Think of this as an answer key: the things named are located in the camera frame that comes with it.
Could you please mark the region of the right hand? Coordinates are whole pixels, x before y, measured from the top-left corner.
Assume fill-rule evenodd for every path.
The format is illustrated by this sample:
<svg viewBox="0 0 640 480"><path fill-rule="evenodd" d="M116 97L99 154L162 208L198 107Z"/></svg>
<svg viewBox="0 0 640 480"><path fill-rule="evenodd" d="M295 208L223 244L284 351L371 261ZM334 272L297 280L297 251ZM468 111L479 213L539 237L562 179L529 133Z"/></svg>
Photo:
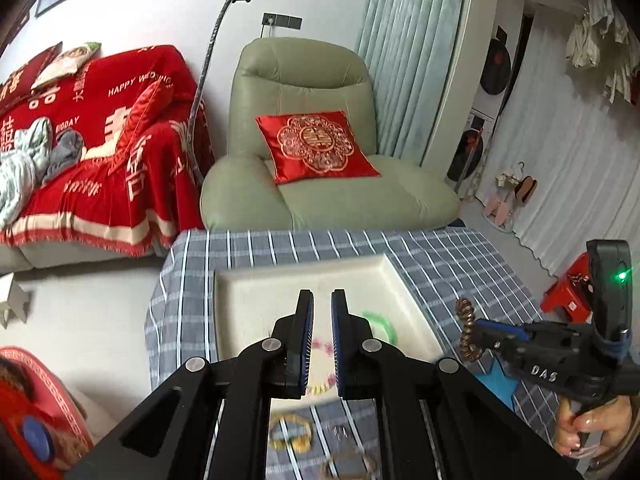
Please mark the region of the right hand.
<svg viewBox="0 0 640 480"><path fill-rule="evenodd" d="M571 456L582 447L580 434L601 431L600 446L591 453L599 456L616 448L625 439L633 420L634 411L628 396L619 396L615 401L582 415L575 415L570 409L570 400L561 396L553 446L560 454Z"/></svg>

